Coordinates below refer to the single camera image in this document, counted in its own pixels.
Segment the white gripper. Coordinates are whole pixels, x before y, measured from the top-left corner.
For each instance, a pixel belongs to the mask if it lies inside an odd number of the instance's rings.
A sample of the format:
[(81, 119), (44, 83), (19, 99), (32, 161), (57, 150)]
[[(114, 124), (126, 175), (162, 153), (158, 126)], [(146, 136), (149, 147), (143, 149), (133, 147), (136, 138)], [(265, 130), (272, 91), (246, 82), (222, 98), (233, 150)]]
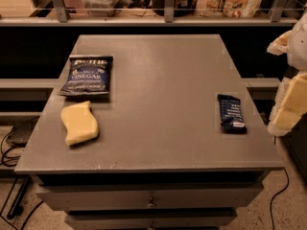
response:
[[(302, 15), (291, 31), (276, 38), (268, 46), (267, 52), (276, 56), (287, 54), (289, 65), (306, 71), (307, 13)], [(272, 136), (284, 136), (307, 113), (307, 73), (298, 73), (291, 79), (284, 78), (278, 86), (274, 101), (268, 132)]]

